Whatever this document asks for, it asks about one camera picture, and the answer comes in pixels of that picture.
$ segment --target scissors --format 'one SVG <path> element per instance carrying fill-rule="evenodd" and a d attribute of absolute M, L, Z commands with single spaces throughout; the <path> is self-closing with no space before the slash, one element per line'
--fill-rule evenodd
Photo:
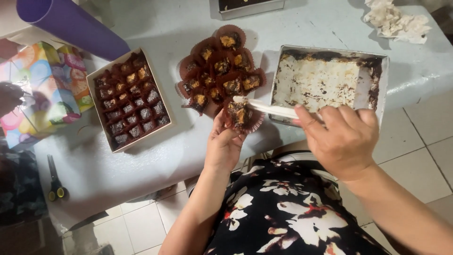
<path fill-rule="evenodd" d="M 48 198 L 51 202 L 53 202 L 58 198 L 66 197 L 68 195 L 68 191 L 61 185 L 61 182 L 58 179 L 57 169 L 55 168 L 52 155 L 47 155 L 47 162 L 49 163 L 50 175 L 52 176 Z"/>

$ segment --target white table surface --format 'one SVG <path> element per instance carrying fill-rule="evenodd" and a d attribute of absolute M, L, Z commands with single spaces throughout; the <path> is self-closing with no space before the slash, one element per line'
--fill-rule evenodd
<path fill-rule="evenodd" d="M 49 191 L 47 154 L 52 154 L 68 201 L 48 202 L 60 229 L 131 199 L 152 193 L 200 173 L 212 119 L 199 117 L 175 92 L 180 80 L 177 65 L 199 41 L 222 25 L 234 24 L 247 35 L 246 47 L 255 65 L 262 67 L 268 84 L 255 98 L 269 101 L 270 86 L 283 44 L 351 49 L 390 56 L 386 109 L 397 108 L 453 87 L 453 47 L 424 7 L 401 9 L 425 14 L 433 29 L 425 45 L 377 38 L 362 22 L 368 11 L 363 0 L 287 0 L 285 9 L 230 21 L 217 20 L 212 4 L 205 0 L 112 0 L 116 25 L 113 30 L 131 49 L 144 47 L 177 119 L 177 126 L 125 153 L 112 154 L 97 114 L 91 109 L 78 122 L 35 145 L 44 193 Z M 106 61 L 85 61 L 89 71 Z M 301 129 L 271 123 L 268 119 L 249 135 L 241 158 L 266 152 L 304 139 Z"/>

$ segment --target colorful gift bag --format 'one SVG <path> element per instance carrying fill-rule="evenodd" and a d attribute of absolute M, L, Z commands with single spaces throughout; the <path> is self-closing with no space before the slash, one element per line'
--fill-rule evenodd
<path fill-rule="evenodd" d="M 63 64 L 65 82 L 72 91 L 80 112 L 94 106 L 87 83 L 87 69 L 77 48 L 64 45 L 57 49 Z"/>
<path fill-rule="evenodd" d="M 0 64 L 0 81 L 25 91 L 23 104 L 0 119 L 10 148 L 23 150 L 80 118 L 63 66 L 56 49 L 45 42 L 26 47 Z"/>

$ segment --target purple tube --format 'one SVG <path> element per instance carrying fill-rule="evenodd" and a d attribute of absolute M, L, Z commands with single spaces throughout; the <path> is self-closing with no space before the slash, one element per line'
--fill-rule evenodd
<path fill-rule="evenodd" d="M 130 51 L 127 43 L 71 0 L 17 0 L 19 17 L 109 61 Z"/>

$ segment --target hand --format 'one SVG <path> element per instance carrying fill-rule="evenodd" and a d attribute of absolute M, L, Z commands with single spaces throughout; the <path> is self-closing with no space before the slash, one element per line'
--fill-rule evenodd
<path fill-rule="evenodd" d="M 207 139 L 206 159 L 204 167 L 227 171 L 233 170 L 239 161 L 242 144 L 246 135 L 238 134 L 232 129 L 225 128 L 223 110 L 215 117 L 212 131 Z"/>
<path fill-rule="evenodd" d="M 9 82 L 0 82 L 0 118 L 12 112 L 16 106 L 22 104 L 23 90 Z"/>
<path fill-rule="evenodd" d="M 296 105 L 294 109 L 299 119 L 293 122 L 304 129 L 308 147 L 319 163 L 338 179 L 360 179 L 365 169 L 376 164 L 371 156 L 379 139 L 374 111 L 325 106 L 319 111 L 326 124 L 324 128 L 305 107 Z"/>

